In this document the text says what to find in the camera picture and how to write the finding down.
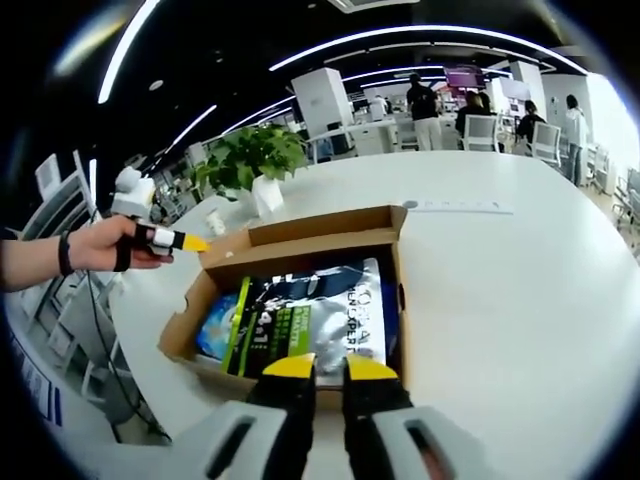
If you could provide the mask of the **person's left hand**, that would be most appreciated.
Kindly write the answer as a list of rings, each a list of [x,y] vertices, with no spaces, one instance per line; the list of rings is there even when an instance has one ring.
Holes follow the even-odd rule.
[[[123,272],[156,269],[174,261],[134,244],[139,224],[116,215],[83,227],[68,237],[69,265],[74,270]]]

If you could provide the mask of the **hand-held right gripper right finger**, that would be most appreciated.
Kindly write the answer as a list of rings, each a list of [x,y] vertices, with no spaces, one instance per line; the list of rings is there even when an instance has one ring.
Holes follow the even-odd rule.
[[[415,406],[396,372],[346,357],[344,447],[356,479],[486,479],[478,439],[429,406]]]

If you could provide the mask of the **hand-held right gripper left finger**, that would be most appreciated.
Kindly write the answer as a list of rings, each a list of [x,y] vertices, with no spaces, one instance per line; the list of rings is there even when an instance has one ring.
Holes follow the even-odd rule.
[[[300,479],[313,441],[315,355],[282,358],[267,366],[243,401],[213,415],[204,477]]]

